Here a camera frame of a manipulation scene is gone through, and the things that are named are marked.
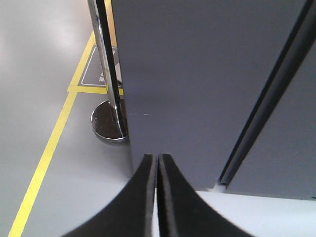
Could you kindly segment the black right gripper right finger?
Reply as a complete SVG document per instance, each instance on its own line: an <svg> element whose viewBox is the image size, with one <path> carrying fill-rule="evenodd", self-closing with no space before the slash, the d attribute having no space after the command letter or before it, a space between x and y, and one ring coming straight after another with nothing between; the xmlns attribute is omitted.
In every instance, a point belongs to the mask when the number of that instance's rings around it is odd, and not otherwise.
<svg viewBox="0 0 316 237"><path fill-rule="evenodd" d="M192 188L170 154L158 156L158 224L161 237L250 237Z"/></svg>

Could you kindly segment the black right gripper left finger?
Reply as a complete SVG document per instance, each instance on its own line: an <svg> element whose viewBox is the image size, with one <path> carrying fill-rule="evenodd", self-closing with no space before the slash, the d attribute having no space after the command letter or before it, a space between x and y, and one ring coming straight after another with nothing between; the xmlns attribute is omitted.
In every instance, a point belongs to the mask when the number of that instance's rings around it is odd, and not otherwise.
<svg viewBox="0 0 316 237"><path fill-rule="evenodd" d="M151 237L157 161L143 159L120 193L99 213L66 237Z"/></svg>

